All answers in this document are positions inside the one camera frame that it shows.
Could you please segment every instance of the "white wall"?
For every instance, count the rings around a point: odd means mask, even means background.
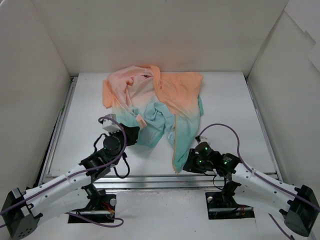
[[[280,170],[320,200],[320,72],[315,41],[283,12],[249,75]],[[313,228],[320,238],[320,220]]]
[[[249,73],[288,0],[33,0],[69,72]]]
[[[3,0],[0,3],[0,206],[13,188],[32,187],[69,82],[68,71],[33,3]],[[0,230],[1,239],[6,234],[6,229]]]

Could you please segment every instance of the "purple cable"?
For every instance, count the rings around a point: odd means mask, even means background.
[[[74,176],[76,176],[76,175],[78,175],[78,174],[82,174],[82,173],[86,173],[86,172],[89,172],[89,171],[93,171],[93,170],[97,170],[97,169],[101,169],[101,168],[108,167],[108,166],[110,166],[111,164],[113,164],[114,162],[116,162],[117,160],[119,160],[119,159],[122,157],[122,154],[125,152],[125,149],[126,149],[126,147],[127,147],[127,136],[126,136],[126,132],[125,132],[124,128],[123,128],[116,120],[114,120],[114,119],[112,119],[112,118],[110,118],[110,117],[108,117],[108,116],[102,116],[102,117],[100,117],[100,118],[98,119],[99,123],[101,123],[101,121],[104,120],[104,119],[110,120],[111,122],[115,123],[115,124],[120,128],[120,130],[121,130],[121,132],[122,132],[122,134],[123,134],[123,147],[122,147],[120,153],[115,157],[115,159],[113,159],[112,161],[110,161],[110,162],[108,162],[108,163],[106,163],[106,164],[104,164],[104,165],[96,166],[96,167],[92,167],[92,168],[88,168],[88,169],[84,169],[84,170],[81,170],[81,171],[74,172],[74,173],[70,174],[70,175],[68,176],[68,178],[74,177]],[[57,181],[57,182],[54,183],[53,185],[48,186],[47,188],[42,189],[41,191],[35,193],[34,195],[31,195],[30,197],[27,197],[26,199],[24,199],[24,200],[22,200],[22,201],[20,201],[20,202],[18,202],[18,203],[16,203],[16,204],[14,204],[14,205],[6,208],[5,210],[3,210],[3,211],[0,212],[0,216],[2,216],[3,214],[6,214],[6,213],[9,212],[10,210],[12,210],[12,209],[14,209],[14,208],[16,208],[16,207],[18,207],[18,206],[26,203],[27,201],[29,201],[29,200],[31,200],[31,199],[39,196],[40,194],[42,194],[42,193],[44,193],[44,192],[46,192],[46,191],[54,188],[55,186],[63,183],[63,182],[66,181],[66,180],[67,180],[67,179],[64,178],[64,179],[62,179],[62,180],[60,180],[60,181]]]
[[[280,231],[290,240],[295,240],[293,236],[289,236],[289,234],[287,234],[285,232],[285,230],[279,225],[279,223],[275,220],[274,216],[272,216],[271,214],[269,214],[270,218],[273,220],[273,222],[275,223],[275,225],[278,227],[278,229],[280,229]]]
[[[234,135],[235,135],[235,137],[236,137],[236,140],[237,140],[236,152],[237,152],[237,154],[238,154],[238,157],[239,157],[241,163],[244,165],[244,167],[245,167],[250,173],[252,173],[252,172],[253,172],[252,169],[245,163],[245,161],[243,160],[243,158],[242,158],[241,155],[240,155],[240,139],[239,139],[238,134],[236,133],[236,131],[235,131],[232,127],[230,127],[230,126],[228,126],[228,125],[225,125],[225,124],[223,124],[223,123],[210,124],[209,126],[205,127],[205,128],[200,132],[200,134],[199,134],[198,136],[201,136],[201,134],[203,134],[203,132],[204,132],[205,130],[207,130],[208,128],[210,128],[210,127],[212,127],[212,126],[223,126],[223,127],[226,127],[226,128],[228,128],[228,129],[230,129],[230,130],[234,133]],[[318,207],[317,205],[313,204],[312,202],[310,202],[310,201],[304,199],[303,197],[298,196],[298,195],[296,195],[296,194],[294,194],[294,193],[292,193],[292,192],[290,192],[290,191],[288,191],[288,190],[286,190],[286,189],[284,189],[284,188],[282,188],[282,187],[274,184],[273,182],[269,181],[268,179],[265,179],[263,176],[261,176],[261,175],[259,175],[259,174],[257,174],[257,173],[254,173],[254,175],[257,176],[259,179],[263,180],[264,182],[266,182],[267,184],[270,184],[271,186],[273,186],[273,187],[275,187],[275,188],[277,188],[277,189],[285,192],[286,194],[289,194],[289,195],[291,195],[291,196],[293,196],[293,197],[301,200],[302,202],[310,205],[311,207],[313,207],[314,209],[316,209],[318,212],[320,212],[320,207]]]
[[[99,222],[95,222],[95,221],[92,221],[84,216],[81,216],[81,215],[78,215],[78,214],[74,214],[72,212],[66,212],[65,214],[68,214],[70,216],[73,216],[73,217],[76,217],[76,218],[79,218],[79,219],[82,219],[88,223],[91,223],[91,224],[94,224],[94,225],[97,225],[99,227],[104,227],[104,228],[117,228],[117,227],[120,227],[124,224],[124,220],[122,218],[119,218],[119,217],[115,217],[115,218],[109,218],[111,220],[119,220],[121,221],[121,223],[117,224],[117,225],[105,225],[105,224],[101,224]]]

